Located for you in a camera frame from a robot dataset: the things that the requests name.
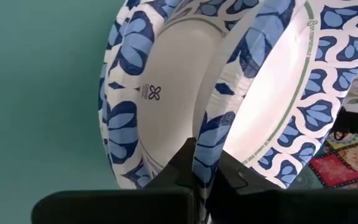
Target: green wall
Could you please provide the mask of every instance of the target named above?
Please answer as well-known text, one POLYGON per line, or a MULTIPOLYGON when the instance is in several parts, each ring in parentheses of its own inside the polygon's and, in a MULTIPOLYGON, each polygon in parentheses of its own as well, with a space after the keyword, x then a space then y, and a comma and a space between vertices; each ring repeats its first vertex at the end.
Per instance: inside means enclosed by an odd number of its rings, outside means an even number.
POLYGON ((122 2, 0 0, 0 223, 30 223, 58 190, 117 187, 97 103, 122 2))

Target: patterned cloth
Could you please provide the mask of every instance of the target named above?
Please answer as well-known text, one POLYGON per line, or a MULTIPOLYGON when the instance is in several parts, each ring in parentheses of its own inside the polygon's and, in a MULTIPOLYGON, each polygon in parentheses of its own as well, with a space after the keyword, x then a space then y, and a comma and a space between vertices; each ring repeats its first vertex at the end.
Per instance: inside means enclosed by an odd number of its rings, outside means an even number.
POLYGON ((289 189, 358 189, 358 134, 330 134, 289 189))

